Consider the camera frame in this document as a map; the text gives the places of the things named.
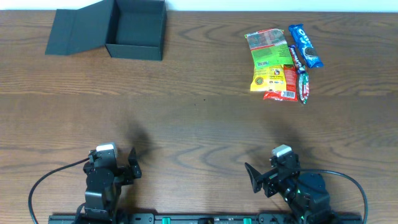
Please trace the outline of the yellow snack bag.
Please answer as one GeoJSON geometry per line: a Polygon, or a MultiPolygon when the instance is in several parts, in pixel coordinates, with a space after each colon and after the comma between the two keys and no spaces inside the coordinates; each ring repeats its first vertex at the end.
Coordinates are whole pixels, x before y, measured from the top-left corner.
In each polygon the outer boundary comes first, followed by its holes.
{"type": "Polygon", "coordinates": [[[250,91],[284,91],[286,79],[283,65],[255,68],[250,91]]]}

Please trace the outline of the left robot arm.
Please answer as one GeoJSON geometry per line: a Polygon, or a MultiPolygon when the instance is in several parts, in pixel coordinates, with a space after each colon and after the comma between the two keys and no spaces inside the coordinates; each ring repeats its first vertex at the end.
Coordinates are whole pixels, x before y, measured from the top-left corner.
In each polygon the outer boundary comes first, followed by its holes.
{"type": "Polygon", "coordinates": [[[113,144],[98,146],[88,154],[83,166],[86,174],[85,203],[76,210],[74,223],[116,223],[121,187],[141,178],[136,151],[131,149],[125,166],[117,164],[113,144]]]}

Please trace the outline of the blue Oreo cookie pack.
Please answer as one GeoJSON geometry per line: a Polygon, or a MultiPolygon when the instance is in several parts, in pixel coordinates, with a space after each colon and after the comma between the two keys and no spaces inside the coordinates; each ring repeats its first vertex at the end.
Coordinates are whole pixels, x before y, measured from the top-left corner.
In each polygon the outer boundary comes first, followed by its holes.
{"type": "Polygon", "coordinates": [[[320,68],[324,64],[317,54],[312,42],[303,28],[303,24],[289,26],[289,32],[295,41],[295,44],[307,64],[308,68],[320,68]]]}

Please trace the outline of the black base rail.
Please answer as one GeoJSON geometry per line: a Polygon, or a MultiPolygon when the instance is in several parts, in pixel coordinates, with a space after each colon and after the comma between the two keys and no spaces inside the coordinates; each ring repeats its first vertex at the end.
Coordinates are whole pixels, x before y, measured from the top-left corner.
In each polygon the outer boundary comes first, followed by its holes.
{"type": "MultiPolygon", "coordinates": [[[[360,215],[342,215],[342,223],[363,223],[360,215]]],[[[283,224],[302,223],[290,214],[260,213],[258,215],[154,215],[152,213],[135,213],[112,221],[100,221],[81,214],[75,221],[75,215],[51,215],[49,224],[67,223],[124,223],[124,224],[283,224]]]]}

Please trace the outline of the red snack bag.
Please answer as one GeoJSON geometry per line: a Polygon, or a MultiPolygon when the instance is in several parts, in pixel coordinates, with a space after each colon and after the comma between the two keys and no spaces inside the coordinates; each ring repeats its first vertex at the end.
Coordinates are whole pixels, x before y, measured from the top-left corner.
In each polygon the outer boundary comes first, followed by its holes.
{"type": "Polygon", "coordinates": [[[293,65],[283,65],[286,79],[286,90],[284,91],[265,91],[264,100],[278,101],[298,101],[297,96],[297,72],[293,65]]]}

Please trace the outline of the black gift box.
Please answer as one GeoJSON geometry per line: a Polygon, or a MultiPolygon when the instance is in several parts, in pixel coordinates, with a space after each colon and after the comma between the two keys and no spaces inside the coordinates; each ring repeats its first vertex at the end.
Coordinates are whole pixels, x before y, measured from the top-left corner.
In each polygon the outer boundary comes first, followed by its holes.
{"type": "Polygon", "coordinates": [[[105,0],[81,9],[57,9],[46,55],[73,55],[106,47],[114,58],[162,60],[165,1],[105,0]]]}

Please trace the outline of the purple Dairy Milk bar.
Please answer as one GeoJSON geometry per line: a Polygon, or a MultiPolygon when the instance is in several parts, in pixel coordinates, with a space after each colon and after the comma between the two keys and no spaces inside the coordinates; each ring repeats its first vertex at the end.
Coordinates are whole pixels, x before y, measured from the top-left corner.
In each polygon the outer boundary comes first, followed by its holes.
{"type": "Polygon", "coordinates": [[[296,71],[299,74],[306,73],[307,71],[305,69],[305,66],[300,62],[300,60],[299,60],[299,58],[297,56],[297,53],[295,51],[295,45],[290,45],[289,46],[289,51],[290,51],[290,54],[292,56],[292,60],[293,60],[294,66],[296,68],[296,71]]]}

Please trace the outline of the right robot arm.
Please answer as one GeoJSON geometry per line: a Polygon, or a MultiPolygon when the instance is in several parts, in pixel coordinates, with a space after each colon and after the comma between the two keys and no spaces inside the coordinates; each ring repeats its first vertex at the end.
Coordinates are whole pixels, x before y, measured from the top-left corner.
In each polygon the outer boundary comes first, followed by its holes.
{"type": "Polygon", "coordinates": [[[330,194],[323,177],[313,172],[302,173],[296,153],[273,156],[270,163],[273,169],[264,174],[245,163],[253,192],[263,190],[268,198],[281,195],[299,223],[343,222],[330,207],[330,194]]]}

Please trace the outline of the red green candy pack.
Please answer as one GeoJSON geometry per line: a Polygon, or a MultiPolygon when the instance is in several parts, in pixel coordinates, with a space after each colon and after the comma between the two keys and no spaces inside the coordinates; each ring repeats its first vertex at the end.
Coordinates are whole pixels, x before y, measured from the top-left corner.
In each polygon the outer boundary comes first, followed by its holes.
{"type": "Polygon", "coordinates": [[[301,73],[298,76],[298,97],[302,104],[306,104],[310,93],[308,73],[301,73]]]}

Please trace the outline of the green snack bag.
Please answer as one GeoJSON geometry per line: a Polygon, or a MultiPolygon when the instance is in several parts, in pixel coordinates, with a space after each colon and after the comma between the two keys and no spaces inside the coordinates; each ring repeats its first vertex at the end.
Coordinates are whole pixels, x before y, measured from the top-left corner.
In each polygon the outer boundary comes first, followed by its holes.
{"type": "Polygon", "coordinates": [[[282,29],[265,29],[245,35],[256,69],[292,65],[293,60],[282,29]]]}

